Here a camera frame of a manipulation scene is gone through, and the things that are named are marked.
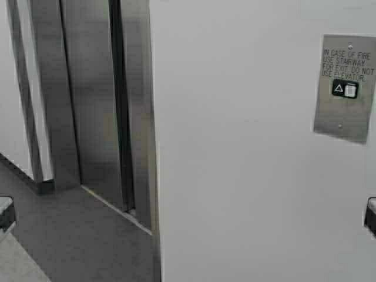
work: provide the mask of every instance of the up arrow button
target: up arrow button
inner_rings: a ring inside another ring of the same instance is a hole
[[[342,79],[333,81],[332,94],[334,96],[356,99],[358,97],[359,83]]]
[[[334,89],[334,92],[343,93],[342,85],[338,84],[337,87]]]

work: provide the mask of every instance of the elevator door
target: elevator door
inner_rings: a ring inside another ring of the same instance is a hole
[[[82,184],[124,210],[108,1],[61,0]]]

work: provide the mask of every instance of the elevator threshold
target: elevator threshold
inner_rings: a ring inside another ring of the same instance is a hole
[[[103,204],[105,204],[106,206],[108,206],[110,209],[112,209],[114,212],[118,213],[119,215],[121,215],[122,217],[124,217],[125,219],[127,219],[128,221],[130,221],[131,223],[133,223],[135,226],[137,226],[138,228],[140,228],[142,231],[144,231],[145,233],[149,234],[150,236],[152,235],[152,232],[147,229],[145,226],[143,226],[136,218],[136,211],[135,210],[131,210],[129,213],[125,213],[121,210],[119,210],[117,207],[115,207],[114,205],[110,204],[109,202],[107,202],[105,199],[103,199],[102,197],[100,197],[98,194],[96,194],[95,192],[91,191],[88,187],[84,186],[84,185],[81,185],[81,188],[83,190],[85,190],[86,192],[88,192],[91,196],[93,196],[94,198],[96,198],[97,200],[101,201]]]

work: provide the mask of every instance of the baseboard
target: baseboard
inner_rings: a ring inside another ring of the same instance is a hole
[[[31,190],[33,190],[38,195],[51,194],[55,190],[53,179],[44,181],[42,183],[37,183],[1,153],[0,153],[0,163],[2,163],[14,175],[16,175],[24,183],[26,183],[31,188]]]

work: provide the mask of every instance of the triangle symbol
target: triangle symbol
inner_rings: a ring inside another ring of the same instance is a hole
[[[334,89],[335,92],[342,92],[343,93],[343,89],[342,89],[342,86],[340,84],[338,84],[338,86]]]

